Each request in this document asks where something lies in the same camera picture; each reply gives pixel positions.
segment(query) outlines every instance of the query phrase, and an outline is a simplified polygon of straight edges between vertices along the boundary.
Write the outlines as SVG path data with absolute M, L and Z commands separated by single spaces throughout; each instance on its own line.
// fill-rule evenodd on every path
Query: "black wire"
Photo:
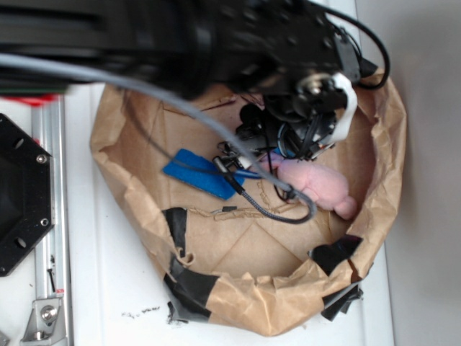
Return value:
M 349 41 L 351 41 L 351 43 L 353 43 L 355 54 L 360 59 L 360 61 L 362 61 L 363 60 L 363 52 L 362 52 L 362 49 L 360 48 L 359 43 L 354 38 L 354 36 L 352 36 L 349 32 L 346 32 L 346 35 L 349 38 Z
M 185 164 L 184 162 L 176 159 L 174 156 L 172 156 L 168 151 L 166 151 L 160 144 L 155 142 L 152 139 L 152 136 L 149 135 L 147 130 L 143 127 L 143 124 L 139 121 L 138 117 L 135 115 L 135 110 L 133 107 L 132 102 L 130 99 L 127 97 L 126 93 L 123 92 L 123 105 L 125 106 L 125 109 L 127 110 L 127 115 L 133 122 L 136 130 L 139 132 L 142 137 L 151 145 L 155 150 L 157 150 L 160 154 L 165 156 L 167 159 L 169 159 L 171 162 L 177 164 L 178 166 L 189 169 L 194 172 L 199 172 L 199 173 L 204 173 L 204 174 L 210 174 L 210 175 L 220 175 L 221 177 L 224 177 L 226 173 L 222 173 L 219 171 L 210 171 L 208 169 L 200 169 L 194 166 L 191 166 L 189 164 Z
M 261 207 L 260 204 L 258 204 L 246 191 L 243 191 L 241 195 L 244 196 L 246 200 L 249 201 L 250 204 L 255 207 L 255 209 L 257 209 L 262 215 L 266 216 L 267 218 L 270 218 L 275 221 L 283 222 L 283 223 L 289 223 L 292 225 L 299 225 L 301 223 L 305 223 L 309 221 L 315 215 L 315 212 L 317 211 L 317 207 L 315 206 L 315 204 L 312 205 L 309 203 L 308 204 L 309 213 L 306 216 L 302 218 L 284 218 L 283 216 L 278 216 L 273 213 L 270 213 L 269 211 Z
M 346 22 L 351 23 L 352 25 L 357 27 L 359 30 L 361 30 L 365 34 L 367 34 L 367 36 L 369 38 L 372 39 L 372 41 L 376 44 L 376 46 L 380 50 L 382 58 L 384 60 L 384 74 L 382 75 L 381 81 L 376 85 L 366 85 L 366 84 L 363 84 L 362 82 L 359 82 L 358 85 L 361 88 L 368 89 L 368 90 L 376 90 L 376 89 L 382 88 L 386 84 L 388 79 L 389 79 L 389 75 L 390 75 L 390 57 L 389 57 L 388 51 L 386 50 L 386 47 L 384 46 L 382 41 L 379 39 L 379 37 L 376 36 L 376 34 L 373 31 L 371 31 L 371 29 L 369 29 L 367 26 L 365 26 L 364 24 L 362 24 L 358 20 L 355 20 L 354 18 L 349 17 L 348 15 L 346 15 L 344 13 L 335 11 L 334 9 L 330 9 L 329 7 L 322 6 L 322 5 L 319 5 L 319 4 L 315 4 L 314 6 L 317 6 L 317 7 L 321 8 L 325 13 L 331 14 L 332 16 L 338 17 L 338 18 L 340 18 L 342 20 L 345 20 Z
M 269 171 L 272 175 L 274 175 L 274 167 L 272 166 L 272 158 L 271 158 L 271 150 L 272 148 L 270 148 L 269 146 L 269 135 L 267 134 L 267 131 L 266 131 L 266 126 L 263 127 L 263 131 L 264 131 L 264 139 L 266 140 L 266 154 L 267 154 L 267 162 L 269 162 Z M 274 185 L 274 189 L 275 189 L 275 192 L 277 194 L 277 196 L 279 197 L 280 200 L 282 200 L 283 202 L 287 202 L 287 198 L 284 198 L 281 194 L 280 194 L 280 191 L 279 189 L 277 189 L 277 186 Z

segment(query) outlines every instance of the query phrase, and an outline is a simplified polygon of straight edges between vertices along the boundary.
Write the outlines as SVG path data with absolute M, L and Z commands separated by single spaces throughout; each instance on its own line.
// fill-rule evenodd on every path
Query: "paper bag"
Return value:
M 287 225 L 263 217 L 240 195 L 219 200 L 163 174 L 169 159 L 156 146 L 172 156 L 186 148 L 212 159 L 222 139 L 163 102 L 105 89 L 91 137 L 94 159 L 182 318 L 277 335 L 367 276 L 398 210 L 406 114 L 391 81 L 357 94 L 348 138 L 318 160 L 346 176 L 357 217 L 344 221 L 319 210 L 308 223 Z M 248 102 L 262 105 L 260 97 L 217 85 L 193 104 L 234 131 Z M 306 213 L 303 205 L 283 203 L 267 181 L 247 180 L 244 188 L 273 213 Z

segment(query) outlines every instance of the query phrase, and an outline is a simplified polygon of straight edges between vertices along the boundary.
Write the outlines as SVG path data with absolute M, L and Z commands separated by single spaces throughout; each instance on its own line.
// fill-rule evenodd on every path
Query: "pink plush toy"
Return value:
M 334 210 L 344 220 L 355 216 L 357 202 L 349 196 L 349 184 L 344 175 L 322 164 L 284 159 L 273 153 L 271 160 L 279 179 L 305 193 L 316 205 L 324 210 Z M 269 170 L 267 156 L 261 164 Z

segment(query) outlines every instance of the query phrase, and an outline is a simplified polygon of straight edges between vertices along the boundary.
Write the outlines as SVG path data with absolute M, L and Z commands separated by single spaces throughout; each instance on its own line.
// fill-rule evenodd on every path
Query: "blue sponge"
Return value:
M 212 162 L 208 161 L 204 157 L 195 155 L 186 149 L 178 151 L 174 158 L 183 164 L 187 164 L 195 168 L 218 172 Z M 163 172 L 173 178 L 185 182 L 188 185 L 224 200 L 228 200 L 236 193 L 236 191 L 224 180 L 222 176 L 196 172 L 191 169 L 181 167 L 174 163 L 174 161 L 167 164 L 164 167 Z M 242 185 L 245 181 L 243 177 L 236 177 L 236 180 L 240 185 Z

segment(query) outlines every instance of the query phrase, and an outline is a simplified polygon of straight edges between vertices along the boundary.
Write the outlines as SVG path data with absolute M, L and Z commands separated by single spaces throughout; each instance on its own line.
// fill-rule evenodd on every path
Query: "black mounting plate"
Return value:
M 0 114 L 0 277 L 53 227 L 51 155 Z

